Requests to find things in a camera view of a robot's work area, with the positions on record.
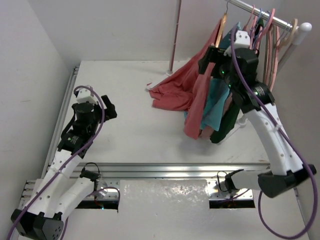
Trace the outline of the wooden clothes hanger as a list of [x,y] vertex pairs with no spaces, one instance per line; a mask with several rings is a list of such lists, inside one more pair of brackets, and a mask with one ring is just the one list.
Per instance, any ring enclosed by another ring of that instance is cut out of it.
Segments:
[[222,16],[222,18],[220,19],[220,25],[219,25],[219,29],[218,29],[218,33],[215,39],[215,47],[218,48],[221,42],[221,39],[223,37],[223,32],[224,32],[224,28],[227,22],[227,18],[228,18],[228,10],[229,10],[229,6],[228,6],[229,2],[226,2],[226,10]]

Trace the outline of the salmon red t-shirt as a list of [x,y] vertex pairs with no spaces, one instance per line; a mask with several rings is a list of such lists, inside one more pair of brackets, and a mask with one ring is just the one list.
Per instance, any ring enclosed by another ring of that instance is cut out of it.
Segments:
[[221,21],[218,21],[209,39],[196,55],[171,76],[148,90],[153,98],[154,108],[187,112],[183,131],[192,139],[200,136],[211,80],[209,71],[215,66],[210,63],[205,73],[200,74],[198,62],[205,56],[208,47],[216,43],[220,27]]

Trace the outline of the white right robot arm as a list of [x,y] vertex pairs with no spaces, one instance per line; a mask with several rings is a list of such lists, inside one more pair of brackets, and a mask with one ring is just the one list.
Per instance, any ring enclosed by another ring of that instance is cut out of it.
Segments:
[[228,173],[222,189],[233,194],[240,189],[260,190],[274,198],[310,177],[296,151],[284,138],[275,99],[266,84],[257,80],[258,57],[249,48],[235,49],[236,64],[222,48],[209,46],[198,61],[203,74],[214,63],[211,76],[223,80],[232,93],[232,103],[254,127],[269,159],[269,171],[236,170]]

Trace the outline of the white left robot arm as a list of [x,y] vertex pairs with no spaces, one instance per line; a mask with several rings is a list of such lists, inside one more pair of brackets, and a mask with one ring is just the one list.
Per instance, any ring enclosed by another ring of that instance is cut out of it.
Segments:
[[100,171],[83,168],[75,183],[66,185],[85,157],[100,124],[117,117],[114,104],[107,95],[100,98],[106,106],[89,94],[76,97],[72,105],[73,116],[61,133],[52,163],[23,209],[11,215],[13,228],[23,237],[32,240],[61,240],[71,212],[86,198],[92,196],[98,206],[110,186],[102,179]]

